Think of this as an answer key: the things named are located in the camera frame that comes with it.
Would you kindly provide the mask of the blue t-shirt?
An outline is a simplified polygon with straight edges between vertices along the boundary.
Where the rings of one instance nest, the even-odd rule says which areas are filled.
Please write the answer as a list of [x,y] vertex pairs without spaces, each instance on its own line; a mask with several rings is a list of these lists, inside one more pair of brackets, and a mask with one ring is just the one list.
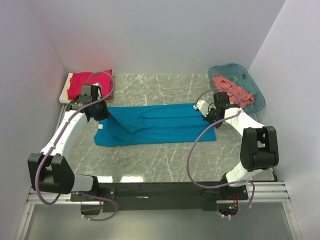
[[210,125],[192,103],[150,106],[110,106],[94,136],[97,146],[194,142]]

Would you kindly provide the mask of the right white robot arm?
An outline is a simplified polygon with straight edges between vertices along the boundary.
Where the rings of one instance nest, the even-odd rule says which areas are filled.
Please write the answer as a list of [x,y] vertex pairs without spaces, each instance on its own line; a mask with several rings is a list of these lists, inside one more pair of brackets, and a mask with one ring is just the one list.
[[230,200],[237,194],[237,187],[245,185],[255,175],[279,163],[277,131],[251,118],[238,103],[231,103],[226,92],[213,95],[213,106],[198,100],[193,107],[203,119],[219,128],[223,122],[233,127],[241,136],[239,163],[225,174],[225,184],[219,187],[222,198]]

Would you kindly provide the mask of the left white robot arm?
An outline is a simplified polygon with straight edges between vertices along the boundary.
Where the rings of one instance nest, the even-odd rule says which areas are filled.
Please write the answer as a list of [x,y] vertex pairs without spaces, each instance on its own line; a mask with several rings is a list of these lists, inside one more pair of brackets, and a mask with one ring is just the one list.
[[96,200],[100,188],[97,177],[73,172],[67,159],[84,126],[94,119],[110,117],[101,85],[84,84],[81,93],[65,107],[63,119],[49,143],[27,160],[32,189],[38,192],[69,194],[82,192],[88,201]]

